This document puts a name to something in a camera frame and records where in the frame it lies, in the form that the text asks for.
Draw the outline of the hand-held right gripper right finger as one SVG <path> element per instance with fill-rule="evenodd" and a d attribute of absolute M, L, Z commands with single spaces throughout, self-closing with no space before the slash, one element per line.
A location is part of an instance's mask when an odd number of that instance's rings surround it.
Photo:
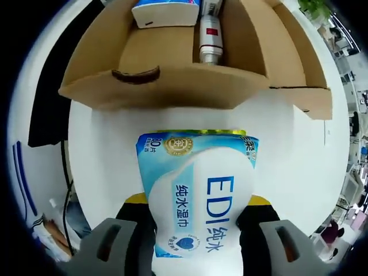
<path fill-rule="evenodd" d="M 253 195 L 236 221 L 244 275 L 324 275 L 309 237 L 280 220 L 271 203 Z"/>

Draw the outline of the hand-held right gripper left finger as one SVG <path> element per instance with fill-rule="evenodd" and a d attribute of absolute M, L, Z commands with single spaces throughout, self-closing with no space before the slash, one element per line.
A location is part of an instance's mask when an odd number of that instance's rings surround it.
<path fill-rule="evenodd" d="M 154 275 L 156 224 L 144 193 L 130 196 L 116 218 L 107 218 L 82 239 L 66 263 L 66 275 Z"/>

